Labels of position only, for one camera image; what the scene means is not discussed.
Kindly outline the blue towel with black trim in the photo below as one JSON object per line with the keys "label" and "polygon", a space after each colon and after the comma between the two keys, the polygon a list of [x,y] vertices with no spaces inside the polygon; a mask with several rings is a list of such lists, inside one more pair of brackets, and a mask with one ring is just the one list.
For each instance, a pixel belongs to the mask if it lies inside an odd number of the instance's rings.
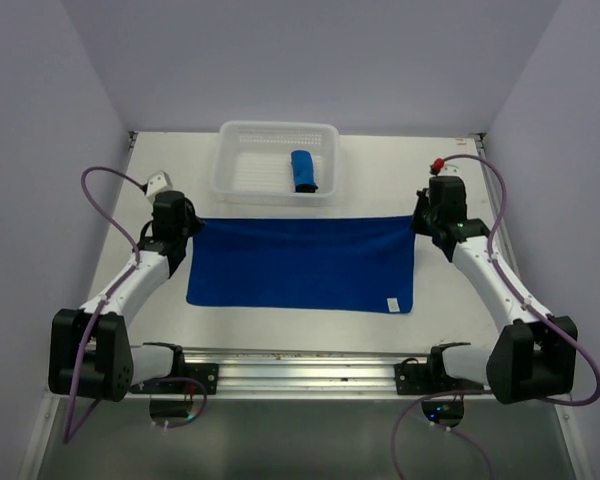
{"label": "blue towel with black trim", "polygon": [[313,157],[309,151],[294,150],[290,154],[294,190],[296,193],[315,193],[318,185],[314,176]]}

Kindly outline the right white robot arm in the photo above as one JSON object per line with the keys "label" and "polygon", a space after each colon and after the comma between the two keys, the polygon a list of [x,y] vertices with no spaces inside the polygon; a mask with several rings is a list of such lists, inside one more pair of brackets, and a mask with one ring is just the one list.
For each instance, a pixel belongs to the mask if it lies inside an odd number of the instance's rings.
{"label": "right white robot arm", "polygon": [[568,316],[554,316],[502,261],[490,231],[467,215],[458,176],[435,176],[418,191],[412,228],[428,236],[470,282],[499,332],[490,349],[467,342],[431,348],[425,379],[448,392],[462,382],[488,387],[502,404],[567,394],[574,383],[578,331]]}

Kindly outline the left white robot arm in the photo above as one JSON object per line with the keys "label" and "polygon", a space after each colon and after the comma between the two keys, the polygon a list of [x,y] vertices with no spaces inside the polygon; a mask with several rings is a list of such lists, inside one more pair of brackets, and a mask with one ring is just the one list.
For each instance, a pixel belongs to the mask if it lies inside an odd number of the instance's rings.
{"label": "left white robot arm", "polygon": [[189,239],[203,222],[180,191],[156,195],[125,269],[77,309],[61,309],[51,328],[48,387],[54,394],[120,401],[135,385],[154,381],[165,392],[188,379],[183,349],[147,342],[133,347],[128,327],[155,291],[186,258]]}

